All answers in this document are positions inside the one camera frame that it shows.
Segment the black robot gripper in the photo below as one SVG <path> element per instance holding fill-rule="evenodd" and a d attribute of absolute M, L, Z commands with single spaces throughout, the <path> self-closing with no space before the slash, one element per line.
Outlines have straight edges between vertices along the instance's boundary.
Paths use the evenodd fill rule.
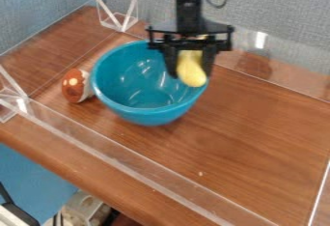
<path fill-rule="evenodd" d="M 233 49 L 231 25 L 214 22 L 202 16 L 202 2 L 177 1 L 175 18 L 150 25 L 149 47 L 165 51 L 166 69 L 173 78 L 177 74 L 178 50 L 202 50 L 202 69 L 211 74 L 214 57 L 219 51 Z"/>

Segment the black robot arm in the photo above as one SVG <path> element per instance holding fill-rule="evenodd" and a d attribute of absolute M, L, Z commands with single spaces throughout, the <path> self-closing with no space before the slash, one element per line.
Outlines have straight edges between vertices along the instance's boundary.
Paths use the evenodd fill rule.
<path fill-rule="evenodd" d="M 226 4 L 227 0 L 213 7 L 221 9 Z M 150 25 L 146 31 L 149 47 L 163 53 L 166 69 L 174 78 L 181 51 L 202 53 L 202 71 L 210 75 L 217 54 L 233 50 L 235 27 L 202 16 L 202 0 L 175 0 L 175 19 Z"/>

